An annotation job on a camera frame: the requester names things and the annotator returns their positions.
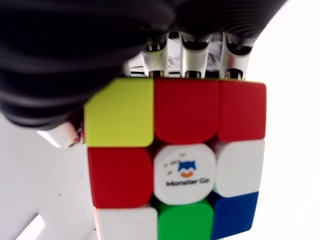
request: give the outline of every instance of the cube face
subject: cube face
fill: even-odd
[[[219,140],[263,139],[266,135],[266,108],[267,92],[263,83],[219,81]]]
[[[215,148],[217,157],[214,191],[230,198],[258,192],[265,141],[236,141]]]
[[[154,81],[118,78],[85,106],[88,147],[146,147],[154,139]]]
[[[248,231],[255,216],[258,192],[224,198],[212,192],[207,200],[214,209],[211,240]]]
[[[153,167],[144,148],[89,148],[93,205],[96,208],[137,208],[153,192]]]
[[[218,81],[157,78],[154,130],[169,144],[198,144],[217,132]]]
[[[154,195],[168,205],[203,200],[215,183],[216,156],[205,144],[167,145],[154,158]]]
[[[206,200],[159,208],[158,240],[208,240],[214,211]]]
[[[261,83],[117,79],[85,108],[99,239],[213,240],[249,230],[265,123]],[[146,207],[152,193],[156,210]]]
[[[101,240],[157,240],[158,213],[153,207],[95,209]]]

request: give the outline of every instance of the monster go logo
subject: monster go logo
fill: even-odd
[[[180,176],[183,178],[190,178],[194,175],[194,171],[196,169],[196,161],[179,161],[178,172],[180,172]]]

